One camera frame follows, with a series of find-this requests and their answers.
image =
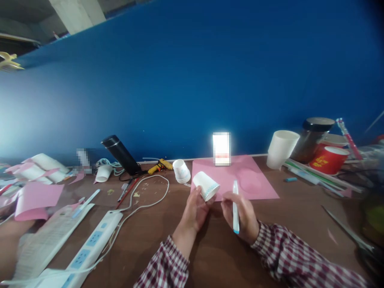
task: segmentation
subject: black lid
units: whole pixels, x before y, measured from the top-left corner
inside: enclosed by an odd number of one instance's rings
[[[105,148],[109,148],[117,143],[120,142],[120,139],[117,138],[116,135],[111,135],[111,136],[108,136],[107,138],[105,138],[104,140],[102,140],[101,144],[103,144],[105,146]]]
[[[335,120],[329,118],[311,117],[304,121],[303,128],[314,132],[326,132],[331,130],[334,124]]]

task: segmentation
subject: glue gun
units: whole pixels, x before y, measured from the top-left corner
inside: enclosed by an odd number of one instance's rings
[[[154,174],[154,172],[156,172],[157,170],[160,171],[164,167],[167,168],[168,170],[173,169],[173,166],[172,166],[172,164],[170,164],[170,162],[168,162],[164,159],[159,159],[159,162],[156,164],[156,166],[153,166],[152,168],[150,168],[150,170],[148,170],[148,174],[152,175],[152,174]]]

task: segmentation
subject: power strip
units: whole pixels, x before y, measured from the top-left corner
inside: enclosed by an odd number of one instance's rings
[[[123,214],[117,210],[108,211],[65,271],[83,270],[93,265],[112,236],[122,217]],[[46,269],[41,275],[57,272],[59,271]],[[39,282],[37,286],[35,284],[35,286],[31,287],[80,288],[89,273],[90,272],[76,273],[64,276],[66,278],[65,282],[63,281],[63,276],[58,275],[58,277],[47,278]]]

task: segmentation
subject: plaid sleeve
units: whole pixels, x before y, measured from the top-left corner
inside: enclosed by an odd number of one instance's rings
[[[259,236],[251,247],[275,280],[283,280],[292,287],[371,286],[357,273],[326,260],[287,228],[260,221],[259,224]]]
[[[160,244],[159,250],[134,287],[184,287],[189,275],[188,264],[189,261],[177,249],[171,236],[168,236],[166,242]]]

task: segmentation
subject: white cable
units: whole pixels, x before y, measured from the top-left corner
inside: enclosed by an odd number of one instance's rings
[[[121,174],[124,173],[124,169],[118,171],[116,168],[121,168],[121,164],[119,162],[113,162],[111,163],[107,158],[101,158],[96,162],[96,168],[102,166],[102,165],[110,165],[113,167],[113,174],[115,176],[120,176]]]
[[[6,220],[4,220],[3,222],[0,223],[0,225],[4,224],[5,222],[7,222],[8,220],[10,220],[10,218],[12,218],[15,214],[13,213],[12,215],[10,215],[8,218],[6,218]]]
[[[95,262],[95,264],[93,264],[93,265],[90,266],[89,268],[82,269],[82,270],[58,272],[58,273],[55,273],[55,274],[46,275],[46,276],[43,276],[43,277],[37,277],[37,278],[33,278],[33,279],[26,279],[26,280],[5,280],[5,281],[0,282],[0,285],[30,284],[31,281],[38,281],[38,280],[41,281],[41,280],[45,280],[45,279],[48,279],[48,278],[56,277],[56,276],[58,276],[58,275],[62,276],[62,275],[64,275],[64,274],[68,274],[68,275],[70,275],[70,274],[81,274],[81,273],[85,273],[85,272],[88,272],[88,271],[91,271],[92,269],[94,269],[94,268],[97,266],[97,264],[99,264],[99,263],[103,260],[103,258],[104,258],[104,257],[110,252],[110,250],[112,249],[112,246],[113,246],[113,244],[115,243],[116,238],[117,238],[117,236],[119,235],[120,229],[121,229],[121,227],[123,226],[124,222],[125,222],[126,220],[128,220],[128,218],[130,218],[130,216],[132,216],[132,215],[133,215],[136,211],[138,211],[139,209],[141,209],[141,208],[146,208],[146,207],[152,207],[152,206],[158,204],[159,202],[161,202],[161,201],[165,198],[165,196],[167,195],[168,190],[169,190],[169,180],[168,180],[167,178],[161,176],[161,175],[152,175],[152,176],[143,178],[143,179],[140,180],[140,182],[136,185],[136,187],[134,188],[134,190],[133,190],[132,193],[131,193],[131,198],[130,198],[130,203],[129,203],[129,207],[128,207],[128,208],[119,209],[119,210],[115,210],[115,211],[122,212],[122,211],[128,210],[128,209],[131,207],[131,205],[132,205],[132,195],[134,194],[134,192],[136,191],[136,189],[138,188],[138,186],[140,185],[140,183],[143,182],[144,180],[147,180],[147,179],[152,178],[152,177],[161,177],[161,178],[164,178],[165,180],[167,180],[167,182],[168,182],[168,186],[167,186],[167,190],[166,190],[164,196],[163,196],[160,200],[158,200],[157,202],[155,202],[155,203],[153,203],[153,204],[150,204],[150,205],[140,206],[140,207],[136,208],[131,214],[129,214],[129,215],[128,215],[128,216],[121,222],[121,224],[118,225],[118,230],[117,230],[117,232],[116,232],[116,235],[115,235],[115,237],[114,237],[114,239],[113,239],[111,245],[109,246],[107,252],[105,252],[105,254],[103,254],[103,255],[99,258],[99,260],[97,260],[97,261]]]

